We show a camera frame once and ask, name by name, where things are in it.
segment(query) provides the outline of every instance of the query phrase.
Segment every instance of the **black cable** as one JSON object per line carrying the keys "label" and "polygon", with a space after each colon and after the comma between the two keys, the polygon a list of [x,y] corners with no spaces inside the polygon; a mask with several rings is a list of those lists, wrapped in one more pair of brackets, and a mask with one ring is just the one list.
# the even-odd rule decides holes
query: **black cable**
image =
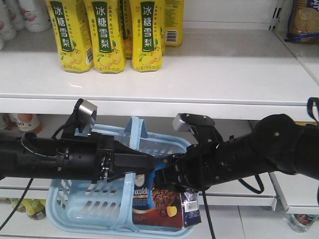
{"label": "black cable", "polygon": [[258,186],[260,188],[260,190],[250,186],[248,183],[246,183],[243,179],[238,179],[238,181],[243,185],[245,186],[247,189],[249,189],[250,191],[252,191],[253,193],[256,193],[256,194],[262,194],[265,190],[265,187],[264,187],[264,184],[263,182],[261,181],[261,178],[259,175],[255,175],[255,178],[257,180],[257,183],[258,183]]}
{"label": "black cable", "polygon": [[14,207],[14,209],[12,210],[12,212],[10,213],[10,215],[6,218],[6,220],[2,223],[2,225],[0,226],[0,231],[5,227],[5,225],[8,223],[8,221],[12,218],[12,216],[14,215],[14,213],[17,211],[18,207],[20,206],[22,200],[24,199],[26,193],[28,192],[31,183],[33,182],[33,178],[30,178],[28,185],[26,186],[19,202],[17,203],[17,205]]}
{"label": "black cable", "polygon": [[55,133],[52,135],[51,138],[56,139],[56,136],[60,133],[61,130],[63,130],[64,128],[67,128],[67,127],[69,127],[69,126],[72,126],[72,125],[74,125],[74,124],[78,124],[78,123],[79,123],[79,121],[75,121],[75,122],[68,123],[68,124],[64,124],[64,125],[60,126],[60,127],[55,131]]}
{"label": "black cable", "polygon": [[204,207],[205,207],[205,212],[206,212],[206,217],[207,217],[207,221],[208,221],[208,226],[209,226],[209,231],[210,231],[210,234],[211,234],[211,238],[212,239],[216,239],[215,233],[214,233],[214,228],[213,228],[213,223],[211,222],[209,208],[208,208],[208,204],[207,204],[206,192],[202,191],[202,195],[203,195]]}

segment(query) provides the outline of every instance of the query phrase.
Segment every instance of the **robotic arm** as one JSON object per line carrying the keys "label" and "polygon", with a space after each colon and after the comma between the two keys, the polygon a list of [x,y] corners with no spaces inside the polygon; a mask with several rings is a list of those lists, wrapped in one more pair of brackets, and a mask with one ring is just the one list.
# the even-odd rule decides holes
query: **robotic arm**
{"label": "robotic arm", "polygon": [[[91,133],[96,106],[79,100],[52,138],[0,137],[0,177],[114,180],[125,173],[151,172],[154,157],[125,147],[112,136]],[[184,154],[168,155],[169,166],[156,171],[155,185],[181,190],[208,187],[264,172],[281,171],[319,179],[319,129],[300,126],[287,115],[261,120],[251,134],[224,142],[206,116],[179,114],[173,122],[198,140]],[[75,130],[88,137],[74,136]],[[58,133],[63,130],[60,139]]]}

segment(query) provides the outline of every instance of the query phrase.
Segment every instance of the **bottle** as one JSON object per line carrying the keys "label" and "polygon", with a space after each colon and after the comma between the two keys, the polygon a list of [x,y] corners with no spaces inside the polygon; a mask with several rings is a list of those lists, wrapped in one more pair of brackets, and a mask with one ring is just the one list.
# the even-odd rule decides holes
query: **bottle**
{"label": "bottle", "polygon": [[58,55],[67,72],[83,73],[92,68],[90,27],[83,0],[46,0]]}
{"label": "bottle", "polygon": [[21,10],[17,3],[17,0],[6,0],[5,2],[11,17],[11,21],[14,25],[14,28],[17,31],[25,29],[24,19],[21,15]]}
{"label": "bottle", "polygon": [[166,11],[166,4],[165,0],[159,1],[159,33],[160,33],[160,50],[162,55],[165,54],[165,11]]}
{"label": "bottle", "polygon": [[0,35],[4,41],[10,41],[16,37],[16,30],[3,0],[0,0]]}
{"label": "bottle", "polygon": [[30,32],[50,29],[51,22],[43,0],[19,0],[25,28]]}
{"label": "bottle", "polygon": [[134,29],[132,65],[140,72],[157,71],[162,66],[160,1],[130,0]]}
{"label": "bottle", "polygon": [[84,0],[91,29],[94,67],[100,73],[125,69],[119,0]]}
{"label": "bottle", "polygon": [[[18,198],[10,198],[10,202],[11,202],[12,208],[15,208],[19,202],[19,199]],[[17,212],[20,212],[20,213],[26,212],[25,206],[22,203],[19,205]]]}
{"label": "bottle", "polygon": [[23,199],[22,204],[25,206],[29,218],[41,220],[45,217],[45,207],[38,199]]}
{"label": "bottle", "polygon": [[306,232],[319,215],[290,214],[289,226],[298,233]]}
{"label": "bottle", "polygon": [[120,18],[124,42],[124,54],[127,60],[132,58],[133,29],[130,0],[120,0]]}
{"label": "bottle", "polygon": [[42,130],[39,118],[35,114],[12,114],[21,132],[39,133]]}
{"label": "bottle", "polygon": [[0,113],[0,129],[11,129],[10,120],[7,114]]}
{"label": "bottle", "polygon": [[4,40],[2,39],[2,36],[0,34],[0,51],[4,48]]}
{"label": "bottle", "polygon": [[165,0],[165,45],[179,46],[183,42],[184,0]]}

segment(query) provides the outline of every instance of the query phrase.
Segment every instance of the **yellow drink bottle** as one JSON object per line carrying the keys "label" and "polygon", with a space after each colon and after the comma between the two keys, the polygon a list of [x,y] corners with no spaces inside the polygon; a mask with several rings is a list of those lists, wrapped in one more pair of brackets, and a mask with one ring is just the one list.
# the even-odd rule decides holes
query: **yellow drink bottle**
{"label": "yellow drink bottle", "polygon": [[94,67],[101,73],[125,69],[119,0],[84,0],[89,17]]}
{"label": "yellow drink bottle", "polygon": [[88,18],[83,0],[46,0],[61,65],[82,73],[93,65]]}
{"label": "yellow drink bottle", "polygon": [[157,71],[162,66],[159,0],[130,0],[133,22],[133,68]]}
{"label": "yellow drink bottle", "polygon": [[120,0],[121,25],[126,59],[132,58],[133,30],[130,0]]}
{"label": "yellow drink bottle", "polygon": [[165,45],[183,43],[184,0],[165,0]]}
{"label": "yellow drink bottle", "polygon": [[166,12],[166,5],[165,0],[159,0],[159,27],[160,27],[160,49],[162,55],[165,54],[165,12]]}

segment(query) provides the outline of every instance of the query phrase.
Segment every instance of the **small bottle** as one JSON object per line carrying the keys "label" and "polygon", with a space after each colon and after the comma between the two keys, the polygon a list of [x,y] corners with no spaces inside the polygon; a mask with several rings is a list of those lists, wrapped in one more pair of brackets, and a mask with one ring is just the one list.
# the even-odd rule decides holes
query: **small bottle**
{"label": "small bottle", "polygon": [[15,29],[17,31],[24,29],[24,19],[21,15],[20,7],[17,3],[17,0],[6,0],[5,2]]}
{"label": "small bottle", "polygon": [[46,31],[51,21],[43,0],[19,0],[25,28],[31,32]]}
{"label": "small bottle", "polygon": [[11,129],[10,120],[7,114],[0,113],[0,129]]}
{"label": "small bottle", "polygon": [[298,233],[306,232],[311,225],[318,219],[319,215],[310,214],[291,214],[289,226]]}
{"label": "small bottle", "polygon": [[16,37],[16,30],[3,1],[0,0],[0,35],[4,41],[10,41]]}
{"label": "small bottle", "polygon": [[41,220],[45,217],[45,207],[38,199],[23,199],[22,204],[25,206],[26,214],[34,220]]}
{"label": "small bottle", "polygon": [[[10,202],[11,202],[12,208],[15,208],[19,202],[19,199],[18,198],[10,198]],[[26,212],[25,206],[22,203],[19,205],[17,212],[20,212],[20,213]]]}
{"label": "small bottle", "polygon": [[42,130],[39,118],[35,114],[12,114],[21,132],[39,133]]}
{"label": "small bottle", "polygon": [[2,36],[0,34],[0,51],[4,48],[4,40],[2,39]]}

